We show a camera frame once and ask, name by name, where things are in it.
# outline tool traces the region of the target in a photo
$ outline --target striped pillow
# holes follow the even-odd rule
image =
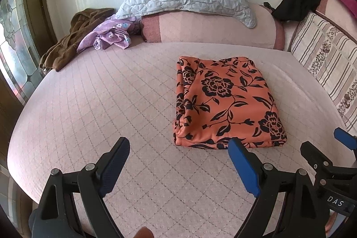
[[[357,44],[315,13],[299,24],[293,56],[331,97],[352,135],[357,135]]]

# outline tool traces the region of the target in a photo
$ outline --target folded orange blanket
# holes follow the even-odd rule
[[[248,148],[286,142],[273,96],[252,60],[180,57],[177,82],[176,145],[226,149],[232,137]]]

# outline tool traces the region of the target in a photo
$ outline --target metal screw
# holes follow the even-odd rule
[[[303,168],[299,168],[299,174],[301,174],[302,176],[306,176],[307,172]]]
[[[60,170],[58,168],[54,168],[51,170],[51,175],[56,176],[56,175],[58,175],[59,172],[60,172]]]
[[[273,169],[273,165],[270,164],[270,163],[265,163],[265,164],[264,164],[264,168],[265,168],[266,170],[272,170],[272,169]]]
[[[92,170],[92,169],[94,169],[95,168],[95,164],[93,164],[93,163],[89,163],[89,164],[87,164],[86,165],[86,170]]]

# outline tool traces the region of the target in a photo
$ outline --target stained glass door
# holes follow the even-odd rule
[[[20,102],[25,103],[44,75],[26,21],[23,0],[0,2],[0,70]]]

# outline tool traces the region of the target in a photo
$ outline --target purple garment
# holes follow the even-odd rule
[[[77,48],[77,53],[91,46],[94,46],[96,50],[105,50],[113,44],[122,49],[127,48],[131,43],[129,33],[134,32],[136,28],[135,21],[136,17],[108,18],[84,37]]]
[[[357,0],[340,0],[357,18]]]

